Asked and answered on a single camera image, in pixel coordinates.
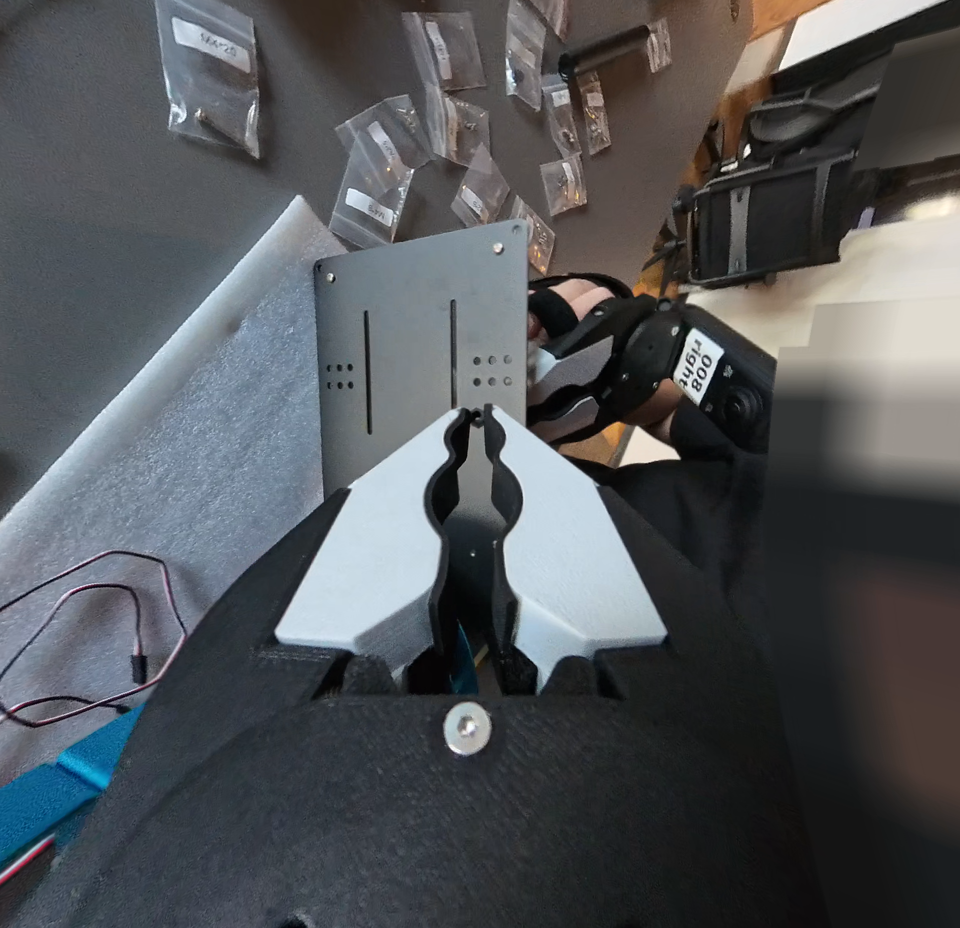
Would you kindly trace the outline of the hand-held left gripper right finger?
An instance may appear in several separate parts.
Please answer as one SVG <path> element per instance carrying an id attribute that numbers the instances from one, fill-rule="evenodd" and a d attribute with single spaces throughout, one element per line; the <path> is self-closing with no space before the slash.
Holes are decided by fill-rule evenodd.
<path id="1" fill-rule="evenodd" d="M 491 654 L 500 679 L 567 658 L 660 646 L 667 629 L 598 485 L 503 409 L 483 413 L 493 544 Z"/>

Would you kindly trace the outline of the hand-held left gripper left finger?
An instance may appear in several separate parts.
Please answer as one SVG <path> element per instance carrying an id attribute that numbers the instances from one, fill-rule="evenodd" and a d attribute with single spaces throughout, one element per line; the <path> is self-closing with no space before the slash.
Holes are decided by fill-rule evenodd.
<path id="1" fill-rule="evenodd" d="M 342 492 L 342 504 L 274 629 L 284 646 L 340 649 L 403 671 L 445 653 L 441 593 L 472 414 L 452 409 Z"/>

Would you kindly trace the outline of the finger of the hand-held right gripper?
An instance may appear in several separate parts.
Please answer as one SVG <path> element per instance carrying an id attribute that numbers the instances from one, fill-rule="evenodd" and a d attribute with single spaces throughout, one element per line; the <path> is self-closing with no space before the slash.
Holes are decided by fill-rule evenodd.
<path id="1" fill-rule="evenodd" d="M 610 412 L 594 397 L 582 397 L 563 406 L 527 408 L 527 429 L 551 446 L 581 442 L 610 424 Z"/>
<path id="2" fill-rule="evenodd" d="M 556 357 L 545 346 L 533 348 L 533 407 L 541 406 L 559 391 L 594 383 L 613 356 L 615 340 L 605 337 L 581 350 Z"/>

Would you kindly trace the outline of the black triangular base plate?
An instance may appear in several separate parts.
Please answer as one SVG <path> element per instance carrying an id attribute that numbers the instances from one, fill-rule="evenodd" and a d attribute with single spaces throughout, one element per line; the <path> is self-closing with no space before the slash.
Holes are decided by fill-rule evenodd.
<path id="1" fill-rule="evenodd" d="M 500 222 L 315 268 L 323 489 L 452 409 L 527 404 L 526 227 Z"/>

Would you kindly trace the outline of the blue toy robot arm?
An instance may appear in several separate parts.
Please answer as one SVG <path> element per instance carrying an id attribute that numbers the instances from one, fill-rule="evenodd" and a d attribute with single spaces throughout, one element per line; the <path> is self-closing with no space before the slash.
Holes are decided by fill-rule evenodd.
<path id="1" fill-rule="evenodd" d="M 444 734 L 456 754 L 474 754 L 492 735 L 493 717 L 476 701 L 470 645 L 458 626 L 453 648 L 434 646 L 429 614 L 381 620 L 350 616 L 281 622 L 255 604 L 219 602 L 162 677 L 158 701 L 137 707 L 66 748 L 52 763 L 2 788 L 2 881 L 14 877 L 61 836 L 119 774 L 135 794 L 169 789 L 218 750 L 306 698 L 341 690 L 369 693 L 359 676 L 384 663 L 388 689 L 438 695 L 451 714 Z"/>

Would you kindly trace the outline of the person's right hand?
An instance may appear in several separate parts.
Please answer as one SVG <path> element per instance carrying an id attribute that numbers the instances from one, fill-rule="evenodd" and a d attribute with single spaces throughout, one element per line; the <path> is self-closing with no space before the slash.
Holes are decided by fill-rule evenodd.
<path id="1" fill-rule="evenodd" d="M 567 279 L 553 290 L 569 304 L 578 321 L 584 320 L 595 307 L 613 297 L 605 286 L 583 278 Z"/>

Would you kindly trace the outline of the person's black clothing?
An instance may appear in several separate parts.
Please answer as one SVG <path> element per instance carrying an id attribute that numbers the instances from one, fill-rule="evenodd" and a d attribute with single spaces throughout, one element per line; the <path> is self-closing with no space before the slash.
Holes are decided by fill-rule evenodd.
<path id="1" fill-rule="evenodd" d="M 682 401 L 666 426 L 678 454 L 594 478 L 618 495 L 671 550 L 655 558 L 654 597 L 683 580 L 664 605 L 667 644 L 738 720 L 775 724 L 764 502 L 770 435 L 752 449 Z"/>

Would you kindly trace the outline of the black backpack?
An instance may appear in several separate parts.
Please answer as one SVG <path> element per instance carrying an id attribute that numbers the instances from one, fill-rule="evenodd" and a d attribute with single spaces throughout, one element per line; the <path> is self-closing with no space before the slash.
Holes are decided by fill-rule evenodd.
<path id="1" fill-rule="evenodd" d="M 859 149 L 880 83 L 771 96 L 737 158 L 687 201 L 686 279 L 716 289 L 839 260 L 859 199 Z"/>

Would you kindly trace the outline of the white foam sheet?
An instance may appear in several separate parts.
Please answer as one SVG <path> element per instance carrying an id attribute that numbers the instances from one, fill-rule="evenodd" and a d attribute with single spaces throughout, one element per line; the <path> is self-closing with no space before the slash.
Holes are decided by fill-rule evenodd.
<path id="1" fill-rule="evenodd" d="M 2 603 L 123 550 L 2 612 L 2 701 L 98 700 L 134 684 L 136 608 L 155 677 L 186 630 L 323 500 L 313 266 L 342 244 L 296 196 L 234 270 L 105 407 L 1 529 Z"/>

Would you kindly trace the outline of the group of small clear bags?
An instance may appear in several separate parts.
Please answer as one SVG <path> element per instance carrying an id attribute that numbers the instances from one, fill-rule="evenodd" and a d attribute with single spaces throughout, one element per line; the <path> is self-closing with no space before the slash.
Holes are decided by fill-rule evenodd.
<path id="1" fill-rule="evenodd" d="M 255 74 L 256 38 L 249 18 L 239 16 L 238 31 L 227 33 L 230 22 L 227 11 L 212 14 L 208 21 L 195 22 L 186 15 L 189 11 L 201 14 L 204 11 L 201 0 L 160 1 L 171 8 L 169 29 L 177 47 L 204 54 L 245 76 Z M 467 152 L 472 138 L 471 126 L 466 108 L 452 96 L 454 91 L 483 86 L 472 16 L 465 12 L 407 12 L 402 14 L 401 21 L 424 82 L 431 137 L 438 140 L 440 130 L 445 131 L 449 140 L 441 144 L 439 153 L 449 160 L 455 155 L 465 157 L 467 172 L 451 209 L 463 225 L 492 223 L 498 219 L 509 187 L 498 174 L 487 142 L 478 141 L 474 152 Z M 648 25 L 651 34 L 644 49 L 649 68 L 656 73 L 671 63 L 671 41 L 665 19 Z M 563 108 L 570 105 L 571 80 L 581 83 L 587 127 L 597 131 L 590 136 L 592 141 L 606 143 L 607 122 L 595 69 L 570 81 L 563 80 L 558 73 L 545 74 L 545 39 L 546 28 L 538 17 L 521 0 L 510 0 L 505 46 L 506 92 L 536 111 L 545 107 L 552 119 L 555 143 L 561 153 L 557 164 L 561 174 L 555 185 L 547 185 L 546 191 L 549 196 L 559 197 L 558 210 L 564 211 L 587 201 L 586 194 L 577 188 L 581 147 L 575 124 L 566 127 L 564 122 Z"/>

